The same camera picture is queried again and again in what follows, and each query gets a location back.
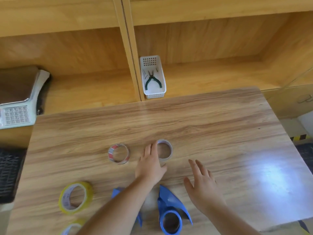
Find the clear tape roll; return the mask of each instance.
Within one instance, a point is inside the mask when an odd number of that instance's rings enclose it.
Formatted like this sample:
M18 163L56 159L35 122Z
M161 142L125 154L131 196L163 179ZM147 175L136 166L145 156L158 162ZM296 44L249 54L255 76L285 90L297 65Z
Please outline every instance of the clear tape roll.
M60 235L68 235L71 228L76 227L78 229L81 229L81 227L84 225L86 221L84 219L77 219L74 222L70 223L61 233Z
M113 158L113 152L114 152L114 150L117 149L118 147L125 147L126 150L127 150L127 155L126 155L125 159L124 159L123 161L121 161L121 162L117 162L117 161L115 161L114 158ZM122 143L115 144L115 145L113 145L113 146L111 146L111 147L109 148L109 150L108 150L108 156L109 156L109 160L110 160L111 162L114 162L115 164L118 164L118 165L123 165L123 164L125 164L126 162L128 162L128 160L129 160L129 150L128 150L128 147L126 147L126 145L125 145L125 144L122 144Z
M81 187L84 190L83 202L78 207L71 205L71 202L69 200L73 189L76 187ZM84 182L84 181L71 183L67 185L61 192L61 195L59 198L60 210L63 213L66 213L69 215L82 211L83 209L87 208L90 205L90 203L92 202L92 197L93 197L93 190L92 190L91 184L89 184L88 182Z
M172 157L172 155L173 155L173 146L171 145L171 143L170 143L169 141L167 141L166 139L159 139L159 140L157 141L157 143L158 143L158 144L159 144L159 143L165 143L165 144L168 145L168 146L170 147L170 149L171 149L171 154L170 154L167 158L159 158L159 160L164 162L164 161L170 159L170 158Z

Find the pliers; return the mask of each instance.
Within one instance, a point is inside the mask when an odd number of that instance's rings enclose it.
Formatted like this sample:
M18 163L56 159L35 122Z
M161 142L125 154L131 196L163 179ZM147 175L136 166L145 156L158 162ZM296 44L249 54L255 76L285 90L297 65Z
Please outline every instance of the pliers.
M146 90L148 90L148 84L149 84L149 82L151 81L151 79L153 79L154 81L156 81L156 82L159 84L160 88L162 88L162 83L161 83L158 79L155 78L155 76L153 75L153 70L152 70L152 75L150 74L149 71L148 71L148 73L149 73L150 77L149 77L149 79L148 79L147 82L146 82L146 87L145 87Z

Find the white plastic basket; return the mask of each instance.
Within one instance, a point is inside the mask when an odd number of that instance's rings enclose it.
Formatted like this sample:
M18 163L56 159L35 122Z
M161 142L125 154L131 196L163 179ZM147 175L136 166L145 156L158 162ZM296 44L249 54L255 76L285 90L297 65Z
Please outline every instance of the white plastic basket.
M166 83L160 57L158 55L140 57L140 68L143 92L147 96L147 99L164 97ZM152 74L152 71L154 77L161 82L162 88L160 88L156 81L151 79L147 86L148 89L146 90L146 82L150 76L149 72Z

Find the yellow tape roll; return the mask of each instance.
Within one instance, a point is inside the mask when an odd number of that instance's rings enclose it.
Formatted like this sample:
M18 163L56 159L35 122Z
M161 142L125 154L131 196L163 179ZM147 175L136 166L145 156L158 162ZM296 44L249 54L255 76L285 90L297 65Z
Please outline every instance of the yellow tape roll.
M77 219L76 221L70 223L61 233L60 235L68 235L71 228L76 227L78 230L84 225L86 220L84 219Z
M75 207L71 205L69 197L73 189L78 186L84 190L84 200L78 207ZM66 214L74 214L79 211L82 211L83 209L85 209L86 207L90 205L90 203L92 202L92 197L93 197L93 191L92 191L91 184L89 184L88 182L83 182L83 181L71 183L68 186L66 186L64 190L61 192L61 195L59 198L60 210Z

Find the digital scale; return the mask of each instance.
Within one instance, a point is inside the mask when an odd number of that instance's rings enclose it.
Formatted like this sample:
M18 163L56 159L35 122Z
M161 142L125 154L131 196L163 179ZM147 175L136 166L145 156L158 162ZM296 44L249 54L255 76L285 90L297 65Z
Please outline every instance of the digital scale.
M35 123L43 112L38 95L49 78L35 66L0 70L0 129Z

